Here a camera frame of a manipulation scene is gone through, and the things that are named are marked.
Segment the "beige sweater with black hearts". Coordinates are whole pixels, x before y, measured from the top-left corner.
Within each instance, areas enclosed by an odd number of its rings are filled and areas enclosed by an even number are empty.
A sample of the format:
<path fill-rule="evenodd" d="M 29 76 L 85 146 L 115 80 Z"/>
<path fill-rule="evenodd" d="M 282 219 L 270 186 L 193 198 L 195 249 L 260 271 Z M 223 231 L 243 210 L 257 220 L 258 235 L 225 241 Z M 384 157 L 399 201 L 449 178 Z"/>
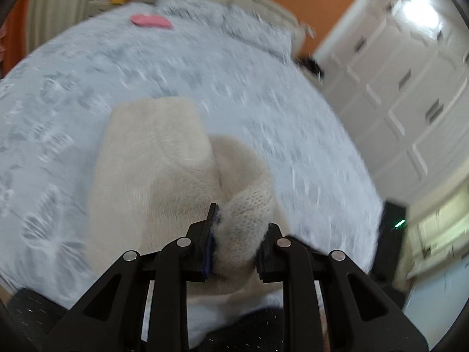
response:
<path fill-rule="evenodd" d="M 195 104 L 166 97 L 111 112 L 89 194 L 87 259 L 103 273 L 126 250 L 151 253 L 219 207 L 214 268 L 191 296 L 273 292 L 254 270 L 270 223 L 289 232 L 269 166 L 249 146 L 208 134 Z"/>

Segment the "white wardrobe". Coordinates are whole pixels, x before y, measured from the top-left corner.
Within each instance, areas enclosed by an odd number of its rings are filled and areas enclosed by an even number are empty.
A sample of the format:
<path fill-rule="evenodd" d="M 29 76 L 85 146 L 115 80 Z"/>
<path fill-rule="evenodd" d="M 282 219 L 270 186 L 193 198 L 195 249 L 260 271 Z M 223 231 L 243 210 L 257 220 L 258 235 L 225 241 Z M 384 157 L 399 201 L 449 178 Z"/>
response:
<path fill-rule="evenodd" d="M 453 0 L 355 0 L 316 59 L 381 197 L 415 204 L 465 178 L 468 27 Z"/>

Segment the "black bag on nightstand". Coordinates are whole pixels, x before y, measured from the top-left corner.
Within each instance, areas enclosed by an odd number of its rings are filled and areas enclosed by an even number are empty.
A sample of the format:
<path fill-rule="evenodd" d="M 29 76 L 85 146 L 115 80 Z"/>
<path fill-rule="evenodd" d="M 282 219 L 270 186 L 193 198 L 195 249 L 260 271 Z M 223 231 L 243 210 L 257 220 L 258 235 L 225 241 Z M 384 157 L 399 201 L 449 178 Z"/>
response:
<path fill-rule="evenodd" d="M 311 56 L 299 56 L 296 60 L 297 65 L 301 69 L 307 70 L 311 75 L 314 75 L 318 80 L 324 79 L 324 69 L 317 63 Z"/>

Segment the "grey butterfly bedspread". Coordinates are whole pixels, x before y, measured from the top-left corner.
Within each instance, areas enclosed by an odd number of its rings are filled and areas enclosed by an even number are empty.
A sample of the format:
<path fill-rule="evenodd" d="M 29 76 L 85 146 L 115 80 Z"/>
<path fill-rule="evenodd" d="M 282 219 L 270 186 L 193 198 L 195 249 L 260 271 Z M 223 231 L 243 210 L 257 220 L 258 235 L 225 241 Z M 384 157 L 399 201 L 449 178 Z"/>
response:
<path fill-rule="evenodd" d="M 131 3 L 46 42 L 1 80 L 1 283 L 72 307 L 125 251 L 162 249 L 219 207 L 213 271 L 188 286 L 188 342 L 281 303 L 254 259 L 277 223 L 373 265 L 380 200 L 362 157 L 282 45 L 219 13 L 135 25 Z"/>

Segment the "pink folded cloth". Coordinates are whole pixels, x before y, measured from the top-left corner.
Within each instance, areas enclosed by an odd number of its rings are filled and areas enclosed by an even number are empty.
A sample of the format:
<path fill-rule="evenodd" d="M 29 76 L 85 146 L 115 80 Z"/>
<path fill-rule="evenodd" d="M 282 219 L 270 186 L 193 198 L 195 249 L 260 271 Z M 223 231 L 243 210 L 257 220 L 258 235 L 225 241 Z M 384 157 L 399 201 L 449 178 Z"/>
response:
<path fill-rule="evenodd" d="M 161 16 L 156 14 L 134 14 L 130 17 L 130 21 L 139 27 L 145 28 L 160 28 L 160 29 L 172 29 L 173 24 L 172 22 Z"/>

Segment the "orange curtain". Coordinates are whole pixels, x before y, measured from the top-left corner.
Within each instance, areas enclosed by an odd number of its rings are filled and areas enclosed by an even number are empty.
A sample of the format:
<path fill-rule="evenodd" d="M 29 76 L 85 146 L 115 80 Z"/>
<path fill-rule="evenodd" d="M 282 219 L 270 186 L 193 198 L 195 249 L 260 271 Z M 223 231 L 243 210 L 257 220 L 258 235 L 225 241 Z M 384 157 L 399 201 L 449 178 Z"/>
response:
<path fill-rule="evenodd" d="M 26 56 L 26 17 L 29 0 L 18 0 L 1 27 L 1 76 Z"/>

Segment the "left butterfly pillow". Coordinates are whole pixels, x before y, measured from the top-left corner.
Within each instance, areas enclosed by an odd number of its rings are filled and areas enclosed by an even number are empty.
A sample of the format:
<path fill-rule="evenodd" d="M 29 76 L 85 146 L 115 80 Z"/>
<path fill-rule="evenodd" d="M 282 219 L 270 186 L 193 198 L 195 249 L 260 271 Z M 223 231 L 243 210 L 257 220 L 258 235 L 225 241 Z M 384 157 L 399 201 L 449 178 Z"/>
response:
<path fill-rule="evenodd" d="M 161 15 L 219 28 L 224 22 L 228 8 L 224 4 L 209 0 L 156 0 L 154 11 Z"/>

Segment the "left nightstand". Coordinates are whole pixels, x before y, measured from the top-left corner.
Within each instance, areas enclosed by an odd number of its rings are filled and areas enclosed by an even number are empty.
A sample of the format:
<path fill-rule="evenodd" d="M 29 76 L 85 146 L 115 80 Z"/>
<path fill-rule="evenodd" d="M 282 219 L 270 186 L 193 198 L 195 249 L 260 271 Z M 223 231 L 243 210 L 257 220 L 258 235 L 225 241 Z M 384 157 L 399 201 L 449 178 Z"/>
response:
<path fill-rule="evenodd" d="M 122 4 L 113 4 L 110 0 L 91 0 L 87 3 L 86 16 L 95 17 L 101 13 L 120 8 Z"/>

